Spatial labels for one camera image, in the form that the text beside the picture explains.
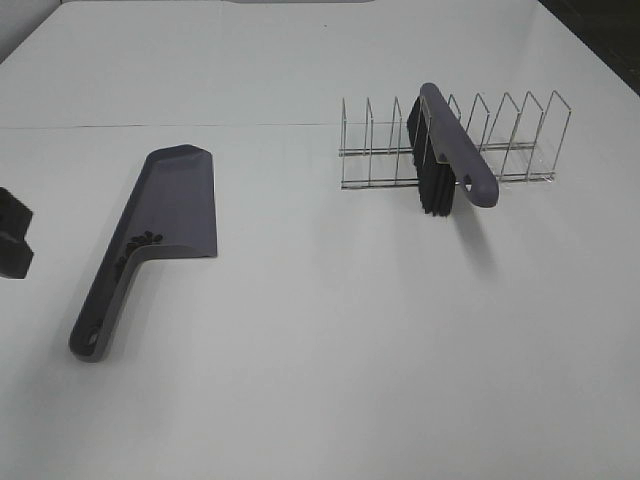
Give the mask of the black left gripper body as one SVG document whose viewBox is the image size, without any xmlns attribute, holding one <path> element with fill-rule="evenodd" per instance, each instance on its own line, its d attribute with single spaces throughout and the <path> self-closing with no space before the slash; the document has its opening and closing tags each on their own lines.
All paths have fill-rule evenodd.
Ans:
<svg viewBox="0 0 640 480">
<path fill-rule="evenodd" d="M 34 252 L 25 235 L 33 212 L 9 190 L 1 188 L 1 276 L 24 279 Z"/>
</svg>

